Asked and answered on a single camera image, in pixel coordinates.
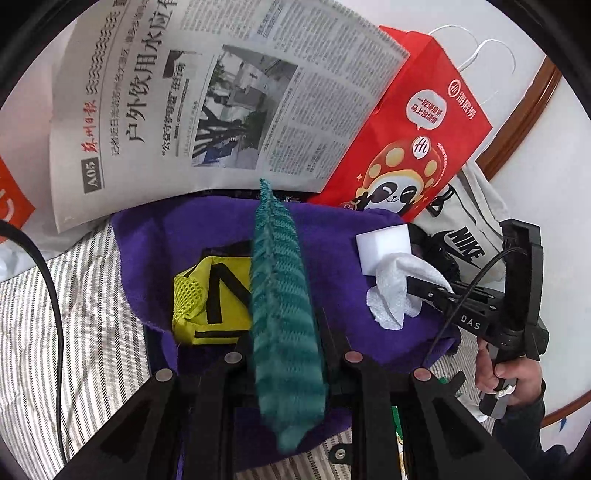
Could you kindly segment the person's right hand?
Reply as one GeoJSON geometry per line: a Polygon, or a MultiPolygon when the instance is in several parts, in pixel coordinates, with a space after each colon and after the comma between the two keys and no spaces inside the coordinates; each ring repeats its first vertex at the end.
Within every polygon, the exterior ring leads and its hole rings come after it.
{"type": "Polygon", "coordinates": [[[475,385],[478,390],[493,394],[501,379],[516,379],[517,384],[509,397],[509,406],[528,406],[535,403],[542,394],[543,377],[539,362],[528,358],[518,358],[493,365],[488,343],[478,339],[476,357],[475,385]]]}

